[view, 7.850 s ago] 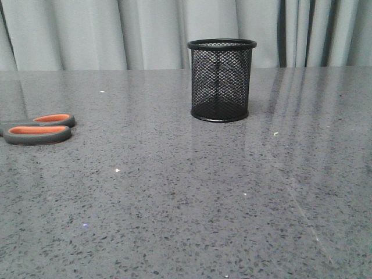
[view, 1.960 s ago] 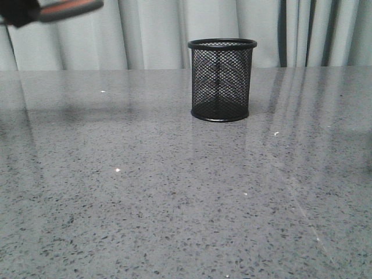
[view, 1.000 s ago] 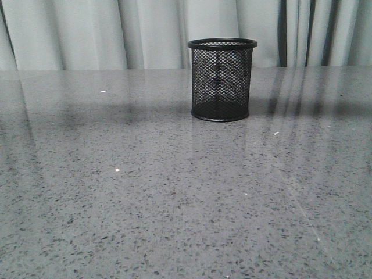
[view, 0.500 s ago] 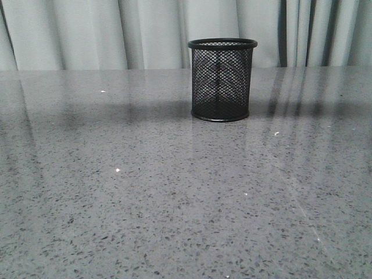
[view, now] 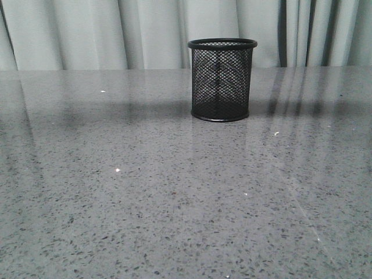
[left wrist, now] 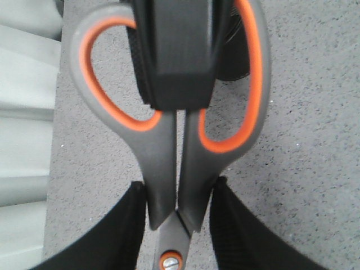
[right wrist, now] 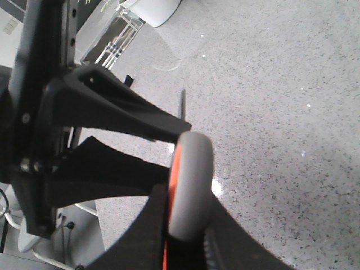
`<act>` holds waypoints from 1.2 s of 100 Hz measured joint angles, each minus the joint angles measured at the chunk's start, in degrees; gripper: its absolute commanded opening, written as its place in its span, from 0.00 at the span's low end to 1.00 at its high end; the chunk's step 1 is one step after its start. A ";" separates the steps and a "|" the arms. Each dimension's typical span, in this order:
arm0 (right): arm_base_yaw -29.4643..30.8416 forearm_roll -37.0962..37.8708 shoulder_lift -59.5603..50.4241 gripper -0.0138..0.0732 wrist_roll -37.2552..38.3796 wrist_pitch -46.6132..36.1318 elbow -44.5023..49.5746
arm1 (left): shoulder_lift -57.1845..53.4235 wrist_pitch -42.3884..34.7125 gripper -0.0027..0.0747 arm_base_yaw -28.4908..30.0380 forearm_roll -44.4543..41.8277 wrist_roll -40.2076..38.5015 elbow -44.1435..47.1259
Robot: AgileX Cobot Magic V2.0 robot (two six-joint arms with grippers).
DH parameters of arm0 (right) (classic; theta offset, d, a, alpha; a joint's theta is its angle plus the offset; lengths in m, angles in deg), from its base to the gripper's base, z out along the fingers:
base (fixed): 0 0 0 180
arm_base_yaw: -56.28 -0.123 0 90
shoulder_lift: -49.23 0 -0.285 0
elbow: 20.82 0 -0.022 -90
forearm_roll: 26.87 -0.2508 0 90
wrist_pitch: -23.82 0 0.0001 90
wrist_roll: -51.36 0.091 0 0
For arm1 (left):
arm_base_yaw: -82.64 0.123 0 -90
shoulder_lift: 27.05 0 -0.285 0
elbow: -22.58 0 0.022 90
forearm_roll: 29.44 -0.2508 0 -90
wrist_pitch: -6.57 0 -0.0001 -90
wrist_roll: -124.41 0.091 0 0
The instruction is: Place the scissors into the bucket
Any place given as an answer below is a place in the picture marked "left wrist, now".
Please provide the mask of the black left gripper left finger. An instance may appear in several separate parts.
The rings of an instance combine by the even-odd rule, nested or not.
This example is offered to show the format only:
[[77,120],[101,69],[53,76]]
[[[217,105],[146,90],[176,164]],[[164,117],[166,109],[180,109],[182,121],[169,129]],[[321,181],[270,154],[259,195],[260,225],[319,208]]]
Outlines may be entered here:
[[145,219],[145,187],[132,182],[92,229],[34,269],[135,269]]

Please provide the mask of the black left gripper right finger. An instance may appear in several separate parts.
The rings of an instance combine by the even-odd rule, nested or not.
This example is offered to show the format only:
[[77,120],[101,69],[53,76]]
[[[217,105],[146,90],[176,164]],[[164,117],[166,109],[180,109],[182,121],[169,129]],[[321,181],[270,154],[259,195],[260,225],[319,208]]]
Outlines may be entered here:
[[270,231],[229,188],[213,186],[210,233],[219,269],[322,269]]

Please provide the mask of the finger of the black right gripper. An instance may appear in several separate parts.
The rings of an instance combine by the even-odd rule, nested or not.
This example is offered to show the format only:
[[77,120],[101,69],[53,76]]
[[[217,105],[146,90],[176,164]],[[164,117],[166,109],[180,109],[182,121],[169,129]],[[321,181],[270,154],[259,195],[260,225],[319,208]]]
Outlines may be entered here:
[[150,105],[209,106],[233,1],[132,1]]

